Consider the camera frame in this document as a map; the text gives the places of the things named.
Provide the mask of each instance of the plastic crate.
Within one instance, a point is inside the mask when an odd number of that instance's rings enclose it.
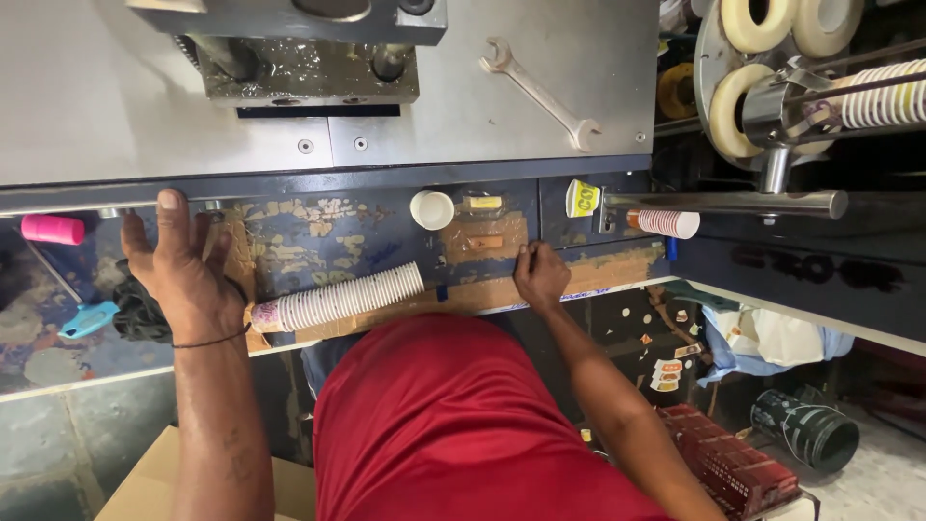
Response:
[[[685,463],[728,518],[739,521],[800,495],[797,477],[688,405],[657,410]]]

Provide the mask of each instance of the red t-shirt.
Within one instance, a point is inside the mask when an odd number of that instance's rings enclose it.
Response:
[[[318,520],[665,519],[593,454],[517,340],[474,318],[370,331],[312,435]]]

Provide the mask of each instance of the wrench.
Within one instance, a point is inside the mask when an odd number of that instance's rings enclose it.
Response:
[[[479,62],[490,72],[504,72],[527,94],[566,127],[572,136],[572,144],[582,152],[591,152],[588,135],[601,133],[601,125],[595,120],[580,120],[568,108],[563,107],[544,87],[539,84],[511,55],[511,46],[504,38],[491,36],[485,40],[495,49],[495,57],[482,57]]]

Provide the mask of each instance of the pink cap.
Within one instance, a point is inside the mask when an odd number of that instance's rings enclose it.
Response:
[[[22,236],[30,241],[77,246],[83,241],[83,221],[70,217],[32,214],[22,218]]]

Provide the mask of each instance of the black wristband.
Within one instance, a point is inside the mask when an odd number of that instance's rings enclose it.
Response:
[[[250,329],[251,329],[251,323],[249,322],[249,323],[247,323],[247,325],[244,327],[244,329],[242,329],[241,331],[235,333],[234,335],[232,335],[232,336],[230,336],[230,337],[224,337],[222,340],[213,340],[212,342],[203,342],[202,344],[193,344],[193,345],[190,345],[190,346],[178,346],[178,345],[174,344],[172,347],[173,347],[174,349],[189,349],[189,348],[202,348],[202,347],[204,347],[204,346],[211,346],[212,344],[220,344],[220,343],[222,343],[222,342],[224,342],[224,341],[226,341],[226,340],[231,340],[232,338],[240,337],[241,335],[247,333]]]

